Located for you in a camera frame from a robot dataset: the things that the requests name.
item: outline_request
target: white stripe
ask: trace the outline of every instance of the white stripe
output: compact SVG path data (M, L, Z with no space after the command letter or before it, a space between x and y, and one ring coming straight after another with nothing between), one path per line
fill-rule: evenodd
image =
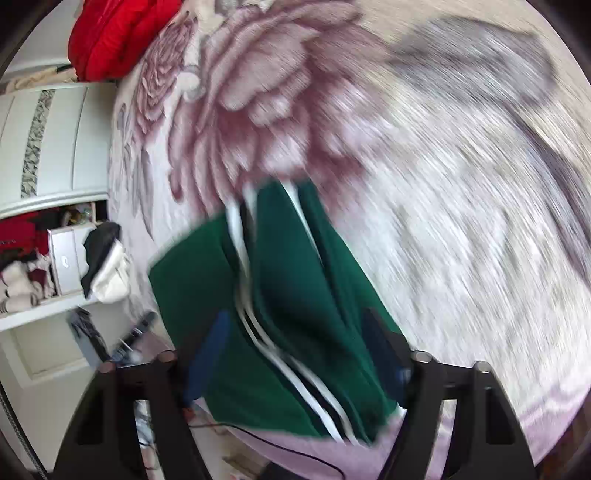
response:
M298 197L297 189L291 182L282 182L282 187L284 188L285 192L287 193L288 197L291 200L291 203L297 212L302 225L304 226L306 233L308 234L308 238L316 253L319 256L318 248L316 247L316 243L314 238L312 237L312 233L310 227L308 226L308 222L306 221L306 217L304 216L304 212L301 208L300 199ZM247 210L249 210L250 217L255 222L256 221L256 193L250 187L248 191L246 188L243 191L243 196L245 199L245 204ZM262 341L272 349L276 354L281 356L287 356L290 360L293 361L295 367L299 370L299 372L307 379L312 385L316 387L320 395L324 397L324 399L329 403L330 406L334 408L337 412L337 415L340 418L342 423L343 429L345 431L346 437L353 445L359 445L359 441L355 437L355 433L353 432L353 427L351 422L345 412L345 409L341 406L337 398L332 394L326 384L314 373L312 370L307 368L302 362L295 359L293 356L286 354L285 352L281 351L275 343L269 338L267 333L265 332L264 328L260 325L256 318L256 314L254 312L254 308L252 305L252 299L250 295L250 262L248 259L248 252L246 250L246 245L244 243L244 238L242 235L242 219L240 216L240 207L237 202L233 201L232 203L228 204L226 207L226 215L228 216L228 229L230 231L230 237L232 238L232 242L234 243L234 247L238 253L238 257L240 258L242 264L242 271L245 273L245 281L242 283L243 288L241 289L242 294L242 302L246 309L246 314L248 315L250 321L252 322L255 330L260 335ZM251 231L255 232L255 226L253 225Z
M329 435L332 438L334 438L334 440L336 440L337 442L343 443L343 438L341 437L334 421L332 420L332 418L330 417L328 412L322 408L322 406L312 396L312 394L310 394L310 392L308 391L306 386L301 382L301 380L297 377L297 375L277 355L277 353L278 353L277 348L275 347L274 351L272 351L271 348L262 345L259 342L259 340L256 338L256 336L254 335L250 325L248 324L248 321L246 320L246 318L244 316L243 300L244 300L244 297L246 297L247 299L250 298L250 295L249 295L250 288L248 287L247 276L246 276L246 273L249 274L249 272L250 272L250 266L249 266L249 262L248 262L248 254L246 252L246 245L244 244L244 238L242 236L242 219L240 217L240 207L238 206L238 204L234 200L229 202L228 205L226 206L226 217L228 220L228 232L230 233L230 238L232 239L232 242L234 243L234 247L236 248L236 252L238 253L238 258L239 258L241 265L242 265L242 268L241 268L242 275L241 275L241 279L239 282L240 285L238 287L238 291L236 292L236 311L238 312L238 316L240 317L240 320L241 320L242 324L244 325L246 332L248 333L249 337L251 338L251 340L255 344L255 346L258 348L258 350L263 355L265 355L265 357L280 370L280 372L286 377L286 379L288 379L289 382L296 388L298 393L302 396L302 399L318 415L318 417L320 418L320 420L324 424L326 430L329 432ZM267 336L267 334L261 328L261 326L258 324L256 319L253 322L253 325L257 329L257 332L259 333L259 335L261 335L261 338L263 338L263 341L265 343L267 343L267 341L268 341L269 342L268 345L270 344L270 345L273 345L273 347L274 347L273 342Z

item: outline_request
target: bed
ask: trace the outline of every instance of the bed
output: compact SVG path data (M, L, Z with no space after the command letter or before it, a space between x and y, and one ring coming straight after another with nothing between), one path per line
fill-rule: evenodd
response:
M525 1L186 2L115 103L109 208L130 308L157 308L150 266L245 185L310 177L409 343L490 362L539 463L591 386L589 93ZM265 435L371 479L400 422L372 446Z

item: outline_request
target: white cloth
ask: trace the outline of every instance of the white cloth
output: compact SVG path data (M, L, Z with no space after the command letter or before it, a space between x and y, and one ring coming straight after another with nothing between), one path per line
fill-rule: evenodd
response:
M12 262L9 266L7 266L0 277L4 280L6 285L11 285L17 281L21 281L27 277L27 268L22 262Z
M90 284L90 291L102 303L114 303L129 294L129 258L115 240L102 268Z
M0 301L0 314L23 312L39 305L39 298L34 294L19 295Z
M33 294L38 299L43 298L43 287L39 282L31 282L27 277L22 278L7 286L7 297L13 298L19 295Z

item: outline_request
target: red clothing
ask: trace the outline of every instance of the red clothing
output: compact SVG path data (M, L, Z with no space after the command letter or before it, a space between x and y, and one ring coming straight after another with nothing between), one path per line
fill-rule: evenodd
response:
M27 255L36 249L41 255L47 255L47 230L38 231L32 222L38 216L38 212L32 212L0 220L0 252L18 249Z
M181 0L86 0L68 43L68 57L81 81L127 75Z

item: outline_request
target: shelf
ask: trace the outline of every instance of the shelf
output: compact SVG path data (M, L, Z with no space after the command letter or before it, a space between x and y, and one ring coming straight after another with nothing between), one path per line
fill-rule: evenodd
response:
M0 332L25 325L27 323L36 322L37 320L41 320L57 313L67 312L68 310L73 310L76 307L83 307L91 303L96 303L96 301L97 300L94 297L91 297L87 300L84 298L84 294L82 292L71 293L61 297L43 300L37 307L33 309L0 316Z

